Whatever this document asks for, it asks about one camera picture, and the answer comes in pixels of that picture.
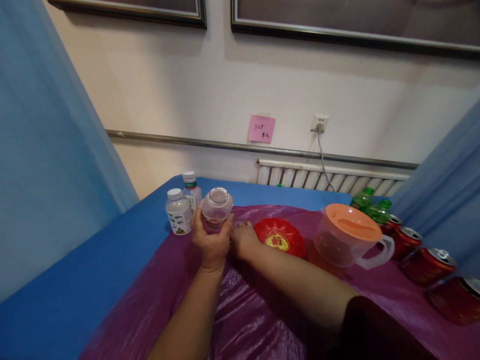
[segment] radiator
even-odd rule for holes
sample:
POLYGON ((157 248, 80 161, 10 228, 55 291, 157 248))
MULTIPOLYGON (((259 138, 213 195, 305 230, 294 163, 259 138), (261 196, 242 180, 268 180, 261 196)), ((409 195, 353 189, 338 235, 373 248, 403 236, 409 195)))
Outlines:
MULTIPOLYGON (((263 159, 259 159, 257 163, 259 165, 257 184, 271 186, 282 184, 288 188, 334 191, 321 165, 263 159)), ((409 174, 395 173, 395 169, 391 168, 385 171, 369 171, 325 166, 325 170, 337 192, 352 196, 363 188, 370 187, 375 190, 375 196, 390 197, 410 177, 409 174)))

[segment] green bottle cap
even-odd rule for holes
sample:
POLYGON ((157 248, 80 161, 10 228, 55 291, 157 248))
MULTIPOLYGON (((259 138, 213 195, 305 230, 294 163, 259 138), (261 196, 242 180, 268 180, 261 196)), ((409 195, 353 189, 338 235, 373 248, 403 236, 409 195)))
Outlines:
POLYGON ((389 209, 392 206, 392 202, 390 200, 383 199, 383 200, 380 200, 378 205, 380 205, 384 209, 389 209))

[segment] pitcher handle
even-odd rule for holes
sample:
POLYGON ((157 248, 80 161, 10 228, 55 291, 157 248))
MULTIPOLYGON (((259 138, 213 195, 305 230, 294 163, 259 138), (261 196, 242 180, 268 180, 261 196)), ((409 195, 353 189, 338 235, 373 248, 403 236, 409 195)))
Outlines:
POLYGON ((383 235, 379 243, 383 245, 381 253, 369 259, 364 259, 361 257, 356 261, 356 263, 362 268, 370 270, 379 267, 380 265, 383 265, 388 260, 390 260, 395 251, 394 240, 390 236, 383 235))

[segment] blue curtain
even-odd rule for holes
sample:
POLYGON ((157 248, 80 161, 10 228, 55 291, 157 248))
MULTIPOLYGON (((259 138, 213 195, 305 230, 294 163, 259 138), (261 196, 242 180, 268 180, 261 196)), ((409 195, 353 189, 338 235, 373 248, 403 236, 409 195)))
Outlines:
POLYGON ((392 197, 392 212, 480 278, 480 101, 392 197))
POLYGON ((0 1, 0 301, 138 202, 41 1, 0 1))

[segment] dark sleeve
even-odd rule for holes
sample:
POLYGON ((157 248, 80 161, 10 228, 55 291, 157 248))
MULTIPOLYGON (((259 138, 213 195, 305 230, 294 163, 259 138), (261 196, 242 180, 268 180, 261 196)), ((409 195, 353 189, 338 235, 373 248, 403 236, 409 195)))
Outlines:
POLYGON ((339 344, 328 359, 436 359, 420 342, 370 299, 348 303, 339 344))

